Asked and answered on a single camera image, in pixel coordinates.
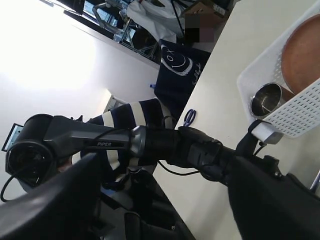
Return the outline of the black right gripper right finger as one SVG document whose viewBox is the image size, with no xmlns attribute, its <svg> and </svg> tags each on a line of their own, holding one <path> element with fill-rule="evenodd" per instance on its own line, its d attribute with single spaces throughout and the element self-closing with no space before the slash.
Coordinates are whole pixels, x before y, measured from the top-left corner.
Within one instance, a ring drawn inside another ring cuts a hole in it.
<svg viewBox="0 0 320 240">
<path fill-rule="evenodd" d="M 276 178 L 236 157 L 231 161 L 227 191 L 242 239 L 320 238 L 320 198 L 293 174 Z"/>
</svg>

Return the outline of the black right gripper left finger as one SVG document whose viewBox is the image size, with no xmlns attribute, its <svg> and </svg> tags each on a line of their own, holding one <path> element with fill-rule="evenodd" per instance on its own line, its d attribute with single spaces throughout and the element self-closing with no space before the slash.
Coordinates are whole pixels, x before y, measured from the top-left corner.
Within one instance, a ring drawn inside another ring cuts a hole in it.
<svg viewBox="0 0 320 240">
<path fill-rule="evenodd" d="M 2 240 L 86 240 L 100 194 L 96 154 L 0 207 Z"/>
</svg>

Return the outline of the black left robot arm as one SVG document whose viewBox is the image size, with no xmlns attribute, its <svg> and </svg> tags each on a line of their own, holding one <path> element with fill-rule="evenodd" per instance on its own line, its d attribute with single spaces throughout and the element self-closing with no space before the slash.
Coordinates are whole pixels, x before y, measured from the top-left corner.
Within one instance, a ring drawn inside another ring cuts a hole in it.
<svg viewBox="0 0 320 240">
<path fill-rule="evenodd" d="M 57 115 L 36 114 L 7 149 L 5 170 L 31 187 L 48 180 L 60 160 L 78 152 L 124 151 L 142 160 L 165 160 L 197 169 L 209 181 L 228 183 L 235 151 L 192 127 L 121 129 Z"/>
</svg>

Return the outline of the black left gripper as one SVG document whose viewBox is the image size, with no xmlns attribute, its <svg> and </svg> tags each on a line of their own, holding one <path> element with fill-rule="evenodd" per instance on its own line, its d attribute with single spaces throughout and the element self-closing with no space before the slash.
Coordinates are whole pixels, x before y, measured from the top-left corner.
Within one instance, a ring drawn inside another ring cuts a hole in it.
<svg viewBox="0 0 320 240">
<path fill-rule="evenodd" d="M 235 151 L 192 127 L 181 126 L 177 134 L 174 165 L 185 169 L 194 168 L 206 180 L 228 186 Z"/>
</svg>

